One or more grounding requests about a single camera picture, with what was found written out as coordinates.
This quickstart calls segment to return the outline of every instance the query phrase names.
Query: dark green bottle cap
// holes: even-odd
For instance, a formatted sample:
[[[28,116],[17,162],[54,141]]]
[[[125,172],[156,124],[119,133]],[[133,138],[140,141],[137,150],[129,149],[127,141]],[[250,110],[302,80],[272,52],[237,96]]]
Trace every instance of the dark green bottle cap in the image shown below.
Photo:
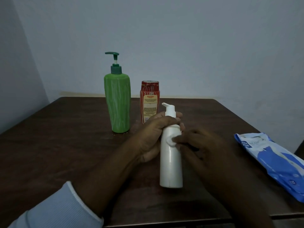
[[[119,55],[119,53],[117,52],[105,52],[105,54],[113,54],[114,57],[114,64],[112,64],[111,66],[111,73],[114,74],[120,74],[121,72],[121,66],[119,64],[117,64],[117,56]]]

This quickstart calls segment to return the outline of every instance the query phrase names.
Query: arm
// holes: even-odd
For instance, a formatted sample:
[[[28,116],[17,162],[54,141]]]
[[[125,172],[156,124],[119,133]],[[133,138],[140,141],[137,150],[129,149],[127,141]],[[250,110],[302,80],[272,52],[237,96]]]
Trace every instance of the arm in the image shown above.
[[[10,228],[100,228],[109,201],[117,193],[132,169],[159,153],[159,137],[166,126],[177,124],[178,118],[161,112],[150,118],[130,139],[84,178],[67,182],[63,187],[22,214]]]
[[[230,212],[236,227],[274,228],[249,173],[223,142],[222,138],[203,129],[190,130],[173,138],[203,181],[210,194]],[[198,148],[201,159],[189,149]]]

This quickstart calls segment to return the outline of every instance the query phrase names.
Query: gray wall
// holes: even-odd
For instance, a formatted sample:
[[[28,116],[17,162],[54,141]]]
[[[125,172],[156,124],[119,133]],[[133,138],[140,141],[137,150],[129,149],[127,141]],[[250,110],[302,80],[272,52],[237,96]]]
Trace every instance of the gray wall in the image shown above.
[[[14,2],[50,101],[104,94],[117,51],[133,95],[158,80],[161,97],[214,98],[292,152],[304,139],[304,0]]]
[[[0,133],[48,103],[13,0],[0,0]]]

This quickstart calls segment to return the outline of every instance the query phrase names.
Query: plastic packaging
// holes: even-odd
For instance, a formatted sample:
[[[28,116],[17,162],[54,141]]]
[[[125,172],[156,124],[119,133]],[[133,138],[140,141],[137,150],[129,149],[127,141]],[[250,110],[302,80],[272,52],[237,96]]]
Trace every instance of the plastic packaging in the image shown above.
[[[159,82],[142,81],[140,91],[140,118],[144,124],[150,117],[157,114],[159,105]]]
[[[264,133],[235,134],[235,139],[285,190],[304,203],[304,161]]]
[[[108,105],[112,130],[116,133],[124,133],[130,129],[130,102],[131,85],[128,75],[122,73],[121,66],[117,64],[119,53],[113,54],[114,64],[111,66],[111,73],[105,75],[105,98]]]
[[[163,103],[166,107],[165,116],[176,117],[174,105]],[[179,125],[168,126],[163,129],[161,137],[161,167],[160,181],[162,187],[182,188],[183,173],[181,167],[181,153],[172,141],[173,137],[181,135]]]

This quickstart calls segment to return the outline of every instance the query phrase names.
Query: white pump bottle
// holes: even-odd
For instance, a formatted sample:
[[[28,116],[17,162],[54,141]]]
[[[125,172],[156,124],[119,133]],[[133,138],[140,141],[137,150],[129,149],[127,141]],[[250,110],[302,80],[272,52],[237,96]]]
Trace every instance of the white pump bottle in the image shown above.
[[[166,107],[165,116],[176,118],[174,105],[162,103]],[[163,129],[161,139],[161,167],[160,181],[162,187],[182,188],[183,173],[181,168],[181,153],[172,141],[173,137],[181,135],[179,125],[168,126]]]

